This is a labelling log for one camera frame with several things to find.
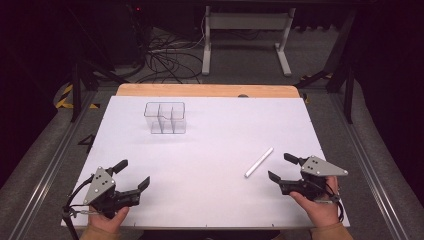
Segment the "white metal stand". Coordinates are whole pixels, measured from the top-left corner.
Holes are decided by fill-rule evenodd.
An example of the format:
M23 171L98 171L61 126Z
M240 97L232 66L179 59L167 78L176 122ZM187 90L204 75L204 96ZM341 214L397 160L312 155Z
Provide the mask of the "white metal stand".
M211 66L211 32L219 31L238 35L244 39L251 39L264 31L278 31L281 38L274 44L274 50L283 74L287 77L292 75L286 54L285 46L295 17L295 8L289 8L281 12L243 12L243 11L220 11L214 10L211 6L205 7L205 14L202 20L202 34L204 40L203 61L201 73L207 76Z

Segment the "white pen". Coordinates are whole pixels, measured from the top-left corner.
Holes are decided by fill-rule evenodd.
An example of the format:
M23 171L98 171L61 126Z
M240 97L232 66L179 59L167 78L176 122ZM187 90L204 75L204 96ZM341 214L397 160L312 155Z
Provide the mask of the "white pen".
M253 172L273 153L274 148L270 147L268 150L266 150L265 153L263 153L255 162L254 164L245 172L244 177L249 178Z

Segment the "wooden table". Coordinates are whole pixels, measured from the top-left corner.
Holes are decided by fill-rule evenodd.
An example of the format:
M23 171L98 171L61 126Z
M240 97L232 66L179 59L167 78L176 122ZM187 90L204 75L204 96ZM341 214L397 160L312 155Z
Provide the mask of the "wooden table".
M132 84L118 87L117 96L300 98L296 87L286 85Z

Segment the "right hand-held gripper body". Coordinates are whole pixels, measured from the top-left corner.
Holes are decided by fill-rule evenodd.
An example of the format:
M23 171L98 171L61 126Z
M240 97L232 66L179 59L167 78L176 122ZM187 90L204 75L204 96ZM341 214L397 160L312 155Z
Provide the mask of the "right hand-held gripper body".
M327 162L317 156L303 158L305 163L300 166L301 178L297 181L281 180L279 183L283 195L298 192L310 201L322 201L326 194L329 201L339 201L340 196L327 185L328 176L347 176L348 171Z

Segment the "black metal stand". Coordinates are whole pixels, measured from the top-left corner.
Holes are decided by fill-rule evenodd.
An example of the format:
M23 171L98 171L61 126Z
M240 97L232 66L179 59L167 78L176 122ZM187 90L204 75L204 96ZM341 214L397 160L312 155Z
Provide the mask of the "black metal stand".
M71 121L75 122L86 110L86 107L83 106L82 87L85 87L89 92L96 91L99 87L95 72L118 85L127 83L127 80L113 73L114 67L105 51L73 8L66 5L65 9L70 18L71 35L75 38L71 50L74 62L71 71L71 83L73 85Z
M339 31L339 35L324 65L324 68L310 77L306 76L299 83L295 84L295 87L297 89L302 89L316 82L317 80L323 79L327 75L331 74L331 78L326 85L326 90L328 93L337 93L342 87L342 85L345 85L343 114L349 124L353 123L351 111L354 87L354 73L349 63L349 60L345 56L345 46L346 42L348 41L350 30L354 22L355 16L355 10L350 10L348 12L346 20L344 21Z

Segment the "white board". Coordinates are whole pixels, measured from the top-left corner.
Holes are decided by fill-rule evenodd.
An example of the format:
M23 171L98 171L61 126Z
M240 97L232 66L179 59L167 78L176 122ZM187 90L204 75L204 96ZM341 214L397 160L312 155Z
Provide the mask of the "white board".
M305 211L268 177L297 180L300 168L284 159L324 155L300 98L184 97L186 132L151 134L144 117L149 97L109 101L79 178L123 159L117 190L149 187L124 224L139 229L308 228ZM268 150L273 153L245 178Z

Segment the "person's left hand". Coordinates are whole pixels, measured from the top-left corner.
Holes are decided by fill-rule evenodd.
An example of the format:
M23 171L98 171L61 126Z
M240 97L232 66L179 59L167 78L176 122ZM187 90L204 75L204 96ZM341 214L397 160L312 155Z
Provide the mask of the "person's left hand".
M129 208L123 207L115 214L112 219L109 219L101 214L93 214L88 217L88 223L108 233L117 234L120 231L120 226L126 219L128 213Z

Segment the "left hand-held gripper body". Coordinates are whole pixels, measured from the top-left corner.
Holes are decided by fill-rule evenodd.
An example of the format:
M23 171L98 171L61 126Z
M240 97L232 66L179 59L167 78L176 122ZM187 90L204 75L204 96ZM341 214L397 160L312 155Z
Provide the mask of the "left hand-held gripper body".
M98 213L112 219L123 207L136 206L140 202L140 190L126 192L116 191L116 181L113 175L119 173L122 167L104 169L99 167L92 177L90 187L83 199L83 204L92 206Z

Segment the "clear plastic organizer box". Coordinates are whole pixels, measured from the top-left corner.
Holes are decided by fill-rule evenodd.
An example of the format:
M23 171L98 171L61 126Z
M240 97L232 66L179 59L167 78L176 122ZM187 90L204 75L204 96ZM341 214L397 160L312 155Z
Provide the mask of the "clear plastic organizer box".
M144 117L151 134L184 134L186 132L183 102L148 102Z

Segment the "person's right hand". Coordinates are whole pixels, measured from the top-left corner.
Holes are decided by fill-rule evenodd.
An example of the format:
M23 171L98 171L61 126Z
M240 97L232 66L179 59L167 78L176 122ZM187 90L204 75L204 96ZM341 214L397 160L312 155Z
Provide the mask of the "person's right hand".
M290 196L306 211L316 228L327 227L340 222L336 203L316 203L298 192L291 192Z

